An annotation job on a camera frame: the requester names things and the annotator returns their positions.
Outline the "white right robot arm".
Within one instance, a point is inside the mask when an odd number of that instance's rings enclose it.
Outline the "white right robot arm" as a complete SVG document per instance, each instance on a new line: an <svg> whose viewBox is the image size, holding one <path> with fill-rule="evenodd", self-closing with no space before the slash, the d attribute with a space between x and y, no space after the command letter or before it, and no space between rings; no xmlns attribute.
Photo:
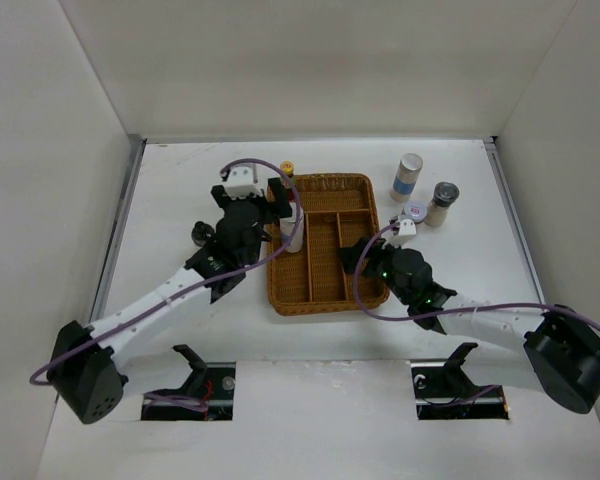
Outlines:
<svg viewBox="0 0 600 480"><path fill-rule="evenodd" d="M433 279L423 255L404 245L400 217L380 233L339 245L345 275L380 281L406 307L403 321L465 341L438 366L418 367L416 396L431 406L453 408L513 386L546 394L578 414L600 396L600 326L560 305L481 304Z"/></svg>

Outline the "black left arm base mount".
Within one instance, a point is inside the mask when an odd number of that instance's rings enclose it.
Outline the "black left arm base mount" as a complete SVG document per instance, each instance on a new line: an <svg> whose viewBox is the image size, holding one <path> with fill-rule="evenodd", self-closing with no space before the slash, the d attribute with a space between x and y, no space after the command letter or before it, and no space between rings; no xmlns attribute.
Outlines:
<svg viewBox="0 0 600 480"><path fill-rule="evenodd" d="M231 421L236 386L235 363L206 363L186 345L173 349L188 364L177 388L152 391L143 398L142 421Z"/></svg>

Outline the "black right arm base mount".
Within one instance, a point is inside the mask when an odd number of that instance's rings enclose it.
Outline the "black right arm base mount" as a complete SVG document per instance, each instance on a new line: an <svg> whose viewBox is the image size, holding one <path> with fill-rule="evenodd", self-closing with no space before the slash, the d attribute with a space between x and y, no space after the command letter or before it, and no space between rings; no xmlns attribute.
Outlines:
<svg viewBox="0 0 600 480"><path fill-rule="evenodd" d="M421 421L505 420L508 406L501 386L474 384L462 371L478 347L465 342L446 359L411 363L417 418Z"/></svg>

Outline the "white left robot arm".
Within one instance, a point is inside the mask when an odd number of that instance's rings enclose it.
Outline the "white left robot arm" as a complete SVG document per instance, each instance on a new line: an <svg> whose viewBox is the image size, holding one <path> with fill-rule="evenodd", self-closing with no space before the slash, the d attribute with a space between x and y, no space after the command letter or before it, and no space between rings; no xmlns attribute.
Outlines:
<svg viewBox="0 0 600 480"><path fill-rule="evenodd" d="M263 265L261 245L270 241L267 225L290 217L287 190L278 179L268 182L268 198L257 188L216 185L212 195L223 211L208 226L200 248L183 267L135 303L88 326L71 321L59 331L47 382L85 425L104 419L120 401L142 394L152 402L204 412L208 367L184 343L164 355L149 354L149 343L181 317L178 309L206 313Z"/></svg>

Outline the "silver lid white spice bottle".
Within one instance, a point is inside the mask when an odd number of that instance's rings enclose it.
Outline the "silver lid white spice bottle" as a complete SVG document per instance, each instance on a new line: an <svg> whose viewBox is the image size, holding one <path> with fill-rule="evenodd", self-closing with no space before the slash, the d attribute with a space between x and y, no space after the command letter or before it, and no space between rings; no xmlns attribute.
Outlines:
<svg viewBox="0 0 600 480"><path fill-rule="evenodd" d="M299 253L303 248L305 217L304 210L295 202L290 203L291 215L279 220L282 241L288 253Z"/></svg>

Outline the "red sauce bottle yellow cap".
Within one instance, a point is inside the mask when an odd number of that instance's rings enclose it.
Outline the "red sauce bottle yellow cap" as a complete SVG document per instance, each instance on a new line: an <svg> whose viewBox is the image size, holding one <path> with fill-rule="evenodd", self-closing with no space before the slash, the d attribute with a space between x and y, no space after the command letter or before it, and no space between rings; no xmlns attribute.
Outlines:
<svg viewBox="0 0 600 480"><path fill-rule="evenodd" d="M292 162L285 161L281 163L280 169L289 179L291 179L294 176L295 166Z"/></svg>

